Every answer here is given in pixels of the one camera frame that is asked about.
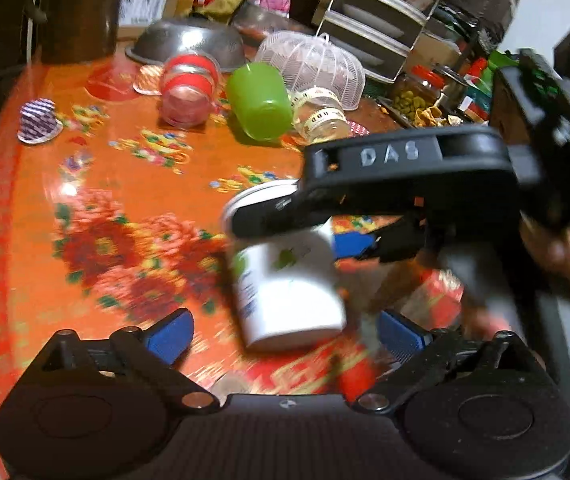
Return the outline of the white tiered dish rack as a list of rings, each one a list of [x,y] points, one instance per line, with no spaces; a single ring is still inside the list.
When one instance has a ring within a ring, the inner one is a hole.
[[[391,84],[439,0],[329,0],[317,36],[360,61],[367,78]]]

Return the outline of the green shopping bag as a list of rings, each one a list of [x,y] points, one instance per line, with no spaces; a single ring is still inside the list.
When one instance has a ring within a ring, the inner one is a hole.
[[[480,120],[489,118],[494,73],[506,66],[517,66],[518,55],[494,50],[488,58],[477,58],[465,74],[468,83],[462,102],[463,112],[472,112]]]

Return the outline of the green plastic cup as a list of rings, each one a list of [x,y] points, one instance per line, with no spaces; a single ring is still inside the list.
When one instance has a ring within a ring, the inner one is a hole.
[[[251,62],[239,67],[227,79],[225,92],[238,125],[250,139],[271,142],[291,130],[291,101],[273,66]]]

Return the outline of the orange polka dot cupcake liner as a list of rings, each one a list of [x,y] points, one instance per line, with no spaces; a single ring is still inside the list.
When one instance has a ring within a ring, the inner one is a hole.
[[[133,90],[142,96],[160,96],[160,82],[164,71],[161,65],[143,65],[134,79]]]

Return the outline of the clear jar with ribbon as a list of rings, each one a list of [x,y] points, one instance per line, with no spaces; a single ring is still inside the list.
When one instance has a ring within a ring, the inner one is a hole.
[[[291,97],[293,125],[306,144],[348,138],[350,127],[332,90],[311,87]]]

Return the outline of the red lid pickle jar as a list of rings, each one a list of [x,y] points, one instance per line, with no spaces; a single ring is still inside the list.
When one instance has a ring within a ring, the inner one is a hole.
[[[444,77],[424,65],[414,65],[409,73],[400,74],[391,90],[392,107],[409,122],[416,112],[433,106],[445,88]]]

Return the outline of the red polka dot cupcake liner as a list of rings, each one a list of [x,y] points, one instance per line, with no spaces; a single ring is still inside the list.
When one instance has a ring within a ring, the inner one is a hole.
[[[348,122],[348,126],[349,136],[351,138],[354,138],[355,136],[368,136],[370,134],[370,130],[358,122]]]

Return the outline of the white mesh food cover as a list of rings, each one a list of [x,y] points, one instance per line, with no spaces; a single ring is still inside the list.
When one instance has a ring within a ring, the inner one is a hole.
[[[355,55],[335,46],[328,36],[280,30],[265,38],[253,58],[282,75],[290,92],[319,87],[334,92],[344,110],[356,110],[365,87],[365,73]]]

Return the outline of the tray of dried peels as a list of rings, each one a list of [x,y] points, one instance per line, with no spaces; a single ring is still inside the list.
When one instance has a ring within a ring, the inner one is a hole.
[[[428,127],[456,127],[462,126],[464,120],[456,115],[442,114],[436,105],[426,108],[418,108],[409,115],[404,115],[401,110],[393,106],[392,100],[376,98],[377,105],[403,128],[428,128]]]

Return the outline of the brown plastic pitcher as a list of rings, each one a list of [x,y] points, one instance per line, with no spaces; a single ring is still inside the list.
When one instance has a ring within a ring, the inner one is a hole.
[[[46,22],[38,26],[41,60],[74,64],[116,50],[121,0],[41,0]]]

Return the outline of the white paper cup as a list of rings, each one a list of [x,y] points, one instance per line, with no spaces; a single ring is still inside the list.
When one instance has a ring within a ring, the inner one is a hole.
[[[250,209],[286,203],[296,191],[294,179],[270,181],[238,193],[222,210],[237,317],[253,352],[310,347],[347,324],[331,220],[262,238],[239,234],[245,226],[258,231]]]

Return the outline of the steel colander bowl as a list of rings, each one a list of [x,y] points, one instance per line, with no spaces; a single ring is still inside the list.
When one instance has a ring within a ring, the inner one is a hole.
[[[175,55],[189,52],[209,55],[223,73],[232,73],[247,63],[239,32],[203,18],[163,18],[149,25],[125,49],[131,60],[154,65],[163,65]]]

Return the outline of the red banded plastic jar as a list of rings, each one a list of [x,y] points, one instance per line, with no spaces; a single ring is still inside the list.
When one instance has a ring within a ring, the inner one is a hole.
[[[220,84],[219,65],[204,52],[174,55],[160,79],[160,116],[175,128],[189,129],[207,122]]]

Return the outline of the purple polka dot cupcake liner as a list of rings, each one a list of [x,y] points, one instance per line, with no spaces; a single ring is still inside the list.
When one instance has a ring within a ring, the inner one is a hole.
[[[56,105],[50,99],[36,99],[24,103],[19,112],[18,140],[24,144],[35,145],[55,139],[62,130],[62,122],[55,112]]]

